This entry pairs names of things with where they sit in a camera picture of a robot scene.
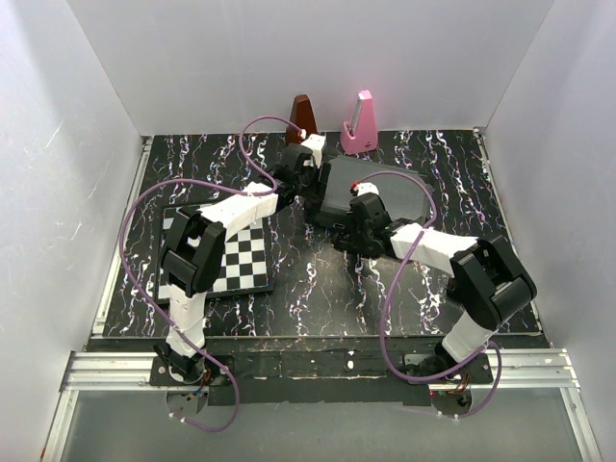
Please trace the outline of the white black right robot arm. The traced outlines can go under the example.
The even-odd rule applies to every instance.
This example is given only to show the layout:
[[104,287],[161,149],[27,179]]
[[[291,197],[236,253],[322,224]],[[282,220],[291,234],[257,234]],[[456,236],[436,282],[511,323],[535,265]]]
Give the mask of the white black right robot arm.
[[418,262],[449,277],[447,296],[463,313],[432,355],[407,370],[387,367],[409,382],[457,382],[491,337],[537,296],[537,288],[502,235],[464,237],[401,218],[393,220],[374,185],[358,183],[349,202],[350,230],[341,245],[367,258]]

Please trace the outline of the black poker chip case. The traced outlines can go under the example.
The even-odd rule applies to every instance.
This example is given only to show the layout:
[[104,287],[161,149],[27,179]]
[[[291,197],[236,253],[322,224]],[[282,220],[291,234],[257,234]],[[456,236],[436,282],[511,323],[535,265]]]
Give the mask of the black poker chip case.
[[[393,234],[406,224],[423,225],[431,218],[429,198],[433,188],[416,171],[350,156],[333,157],[324,161],[323,166],[331,166],[331,171],[321,210],[311,217],[304,214],[304,218],[310,224],[329,229],[335,248],[336,232],[351,218],[360,222],[388,218],[390,224],[383,235],[389,250],[384,256],[393,258]],[[374,183],[379,195],[353,196],[350,187],[355,182]]]

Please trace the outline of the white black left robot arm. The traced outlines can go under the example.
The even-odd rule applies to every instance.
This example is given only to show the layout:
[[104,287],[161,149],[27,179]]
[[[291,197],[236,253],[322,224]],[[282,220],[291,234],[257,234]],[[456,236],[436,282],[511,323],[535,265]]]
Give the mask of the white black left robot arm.
[[253,222],[290,206],[297,197],[314,197],[324,145],[322,135],[291,143],[281,161],[240,194],[198,210],[183,207],[175,213],[161,257],[172,327],[166,345],[157,351],[173,379],[193,385],[205,373],[204,359],[196,350],[205,345],[206,295],[220,274],[226,243]]

